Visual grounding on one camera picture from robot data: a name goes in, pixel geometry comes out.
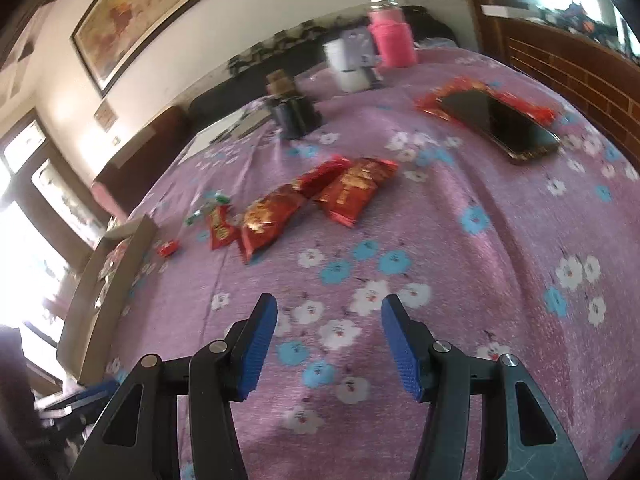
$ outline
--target brown leather chair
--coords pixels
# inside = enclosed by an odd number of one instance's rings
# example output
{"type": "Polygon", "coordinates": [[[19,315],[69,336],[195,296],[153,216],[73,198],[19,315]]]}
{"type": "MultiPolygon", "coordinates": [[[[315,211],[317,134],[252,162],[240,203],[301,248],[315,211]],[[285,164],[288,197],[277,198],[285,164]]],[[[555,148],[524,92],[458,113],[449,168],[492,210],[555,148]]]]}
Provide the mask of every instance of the brown leather chair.
{"type": "Polygon", "coordinates": [[[91,185],[95,201],[121,221],[140,204],[194,132],[186,113],[168,108],[111,157],[91,185]]]}

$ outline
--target framed painting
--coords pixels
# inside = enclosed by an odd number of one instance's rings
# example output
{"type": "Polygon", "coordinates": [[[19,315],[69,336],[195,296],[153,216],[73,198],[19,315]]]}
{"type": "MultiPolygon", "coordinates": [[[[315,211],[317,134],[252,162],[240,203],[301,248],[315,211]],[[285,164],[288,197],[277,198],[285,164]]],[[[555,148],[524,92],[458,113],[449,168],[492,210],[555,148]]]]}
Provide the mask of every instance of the framed painting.
{"type": "Polygon", "coordinates": [[[200,0],[94,0],[71,40],[104,97],[136,56],[200,0]]]}

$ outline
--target white wall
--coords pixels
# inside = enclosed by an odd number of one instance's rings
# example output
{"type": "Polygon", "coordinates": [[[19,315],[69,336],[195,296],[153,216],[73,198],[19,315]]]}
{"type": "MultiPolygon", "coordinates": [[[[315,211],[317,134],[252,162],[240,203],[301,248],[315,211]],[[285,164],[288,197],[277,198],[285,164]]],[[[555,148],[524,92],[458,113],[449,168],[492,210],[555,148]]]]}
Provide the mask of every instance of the white wall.
{"type": "MultiPolygon", "coordinates": [[[[180,92],[229,57],[279,30],[364,1],[200,1],[155,38],[113,86],[108,101],[120,119],[107,136],[93,118],[100,96],[69,40],[92,0],[58,0],[36,43],[22,91],[0,109],[0,128],[7,110],[16,108],[14,101],[34,93],[45,126],[81,178],[90,182],[113,155],[110,139],[115,134],[129,139],[180,92]]],[[[458,2],[454,14],[457,18],[450,26],[472,43],[467,8],[458,2]]]]}

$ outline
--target black smartphone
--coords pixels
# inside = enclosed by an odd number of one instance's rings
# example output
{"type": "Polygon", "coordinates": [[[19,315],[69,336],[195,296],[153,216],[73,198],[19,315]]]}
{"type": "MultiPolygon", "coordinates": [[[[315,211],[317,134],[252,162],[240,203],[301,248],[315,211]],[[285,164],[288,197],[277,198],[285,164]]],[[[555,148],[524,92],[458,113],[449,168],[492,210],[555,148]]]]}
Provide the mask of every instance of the black smartphone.
{"type": "Polygon", "coordinates": [[[451,117],[493,140],[512,162],[548,155],[560,146],[558,136],[481,90],[455,92],[439,103],[451,117]]]}

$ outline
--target open cardboard box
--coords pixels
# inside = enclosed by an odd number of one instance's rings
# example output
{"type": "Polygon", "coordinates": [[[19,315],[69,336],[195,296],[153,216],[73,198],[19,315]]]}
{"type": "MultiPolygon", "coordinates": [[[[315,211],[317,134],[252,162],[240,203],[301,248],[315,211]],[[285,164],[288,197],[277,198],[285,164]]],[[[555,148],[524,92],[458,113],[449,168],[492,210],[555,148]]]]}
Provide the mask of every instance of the open cardboard box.
{"type": "Polygon", "coordinates": [[[69,311],[66,314],[56,358],[79,384],[102,382],[113,332],[145,253],[158,228],[149,216],[132,220],[107,231],[86,264],[69,311]],[[95,302],[102,289],[100,271],[117,245],[129,238],[129,245],[113,275],[100,307],[95,302]]]}

